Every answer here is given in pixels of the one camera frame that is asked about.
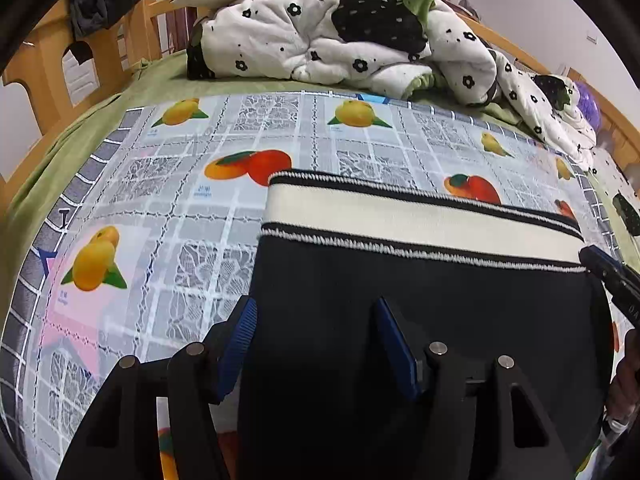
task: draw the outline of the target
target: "black clamp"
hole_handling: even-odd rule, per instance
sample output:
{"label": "black clamp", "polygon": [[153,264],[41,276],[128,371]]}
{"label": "black clamp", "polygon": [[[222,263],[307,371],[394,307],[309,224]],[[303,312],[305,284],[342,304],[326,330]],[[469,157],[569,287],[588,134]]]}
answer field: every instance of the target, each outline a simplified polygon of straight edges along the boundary
{"label": "black clamp", "polygon": [[511,357],[465,358],[429,340],[386,299],[374,308],[398,389],[429,407],[412,478],[574,478],[554,425]]}
{"label": "black clamp", "polygon": [[612,295],[613,304],[640,330],[640,274],[595,245],[581,249],[578,258],[589,272],[604,283]]}
{"label": "black clamp", "polygon": [[121,358],[84,414],[60,465],[60,480],[162,480],[156,397],[168,397],[180,480],[228,480],[209,405],[231,392],[257,325],[242,296],[229,319],[169,359]]}

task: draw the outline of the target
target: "comforter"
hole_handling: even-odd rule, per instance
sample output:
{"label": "comforter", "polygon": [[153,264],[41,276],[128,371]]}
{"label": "comforter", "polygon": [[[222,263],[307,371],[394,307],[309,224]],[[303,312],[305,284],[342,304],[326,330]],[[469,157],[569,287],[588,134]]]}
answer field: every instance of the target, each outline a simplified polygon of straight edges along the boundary
{"label": "comforter", "polygon": [[590,167],[543,91],[441,0],[238,0],[196,24],[188,74],[344,83],[399,99],[448,87],[464,105],[505,95],[541,140]]}

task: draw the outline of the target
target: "grid pattern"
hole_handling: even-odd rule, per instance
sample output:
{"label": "grid pattern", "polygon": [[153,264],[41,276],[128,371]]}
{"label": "grid pattern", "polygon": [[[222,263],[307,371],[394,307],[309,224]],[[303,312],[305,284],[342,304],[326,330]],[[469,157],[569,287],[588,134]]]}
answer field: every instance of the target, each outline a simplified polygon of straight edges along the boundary
{"label": "grid pattern", "polygon": [[[176,126],[153,126],[171,103],[127,112],[47,216],[20,271],[4,330],[2,413],[35,478],[55,478],[82,414],[120,357],[171,356],[225,320],[248,291],[266,188],[249,176],[205,177],[207,164],[222,156],[280,150],[297,168],[442,193],[450,176],[477,175],[503,204],[558,212],[556,201],[567,202],[586,242],[616,253],[588,179],[575,166],[573,177],[559,179],[557,153],[494,124],[389,99],[371,104],[389,128],[328,124],[345,99],[369,98],[216,96],[200,100],[207,119]],[[485,151],[483,132],[512,156]],[[107,304],[79,328],[57,314],[66,293],[56,284],[74,247],[109,224],[122,233],[118,251],[135,262],[125,273],[125,307]],[[48,277],[42,251],[57,253]]]}

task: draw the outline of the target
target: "wooden bed frame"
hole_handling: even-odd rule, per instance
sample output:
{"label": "wooden bed frame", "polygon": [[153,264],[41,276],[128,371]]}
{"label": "wooden bed frame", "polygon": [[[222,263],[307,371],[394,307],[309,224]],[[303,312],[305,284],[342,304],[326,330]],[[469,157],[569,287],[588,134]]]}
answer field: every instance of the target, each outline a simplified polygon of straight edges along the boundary
{"label": "wooden bed frame", "polygon": [[[142,0],[109,30],[100,30],[86,38],[84,41],[94,54],[100,87],[76,106],[72,105],[69,98],[62,69],[62,56],[73,42],[67,1],[58,1],[34,27],[5,69],[4,84],[17,82],[26,88],[42,138],[32,147],[7,182],[0,176],[0,219],[20,186],[67,126],[95,104],[126,88],[142,59],[161,59],[157,17],[174,10],[177,7],[171,0]],[[198,15],[202,15],[206,9],[197,11]],[[468,16],[460,14],[460,17],[478,36],[511,54],[533,72],[550,73],[533,56],[500,34]],[[117,44],[121,25],[124,28],[129,60],[127,69],[121,66]],[[573,69],[569,70],[569,77],[584,81]],[[601,130],[608,130],[613,134],[614,160],[620,168],[640,162],[640,132],[609,100],[597,90],[592,90],[602,112]]]}

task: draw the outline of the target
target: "wooden bed rail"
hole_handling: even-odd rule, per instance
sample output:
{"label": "wooden bed rail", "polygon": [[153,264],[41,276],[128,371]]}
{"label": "wooden bed rail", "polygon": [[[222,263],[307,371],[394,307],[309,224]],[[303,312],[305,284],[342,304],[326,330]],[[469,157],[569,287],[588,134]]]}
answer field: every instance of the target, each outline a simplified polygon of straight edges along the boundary
{"label": "wooden bed rail", "polygon": [[[30,32],[4,70],[3,80],[5,85],[17,82],[25,87],[42,138],[7,181],[0,177],[2,214],[67,126],[89,108],[121,92],[130,82],[133,68],[140,60],[161,59],[157,16],[173,8],[165,4],[165,10],[160,11],[156,7],[151,12],[155,3],[156,0],[142,0],[113,27],[82,38],[81,41],[91,48],[100,86],[76,105],[72,104],[69,97],[62,68],[62,57],[74,42],[68,1],[56,2]],[[129,68],[126,69],[122,67],[118,49],[120,26],[124,29],[129,61]]]}

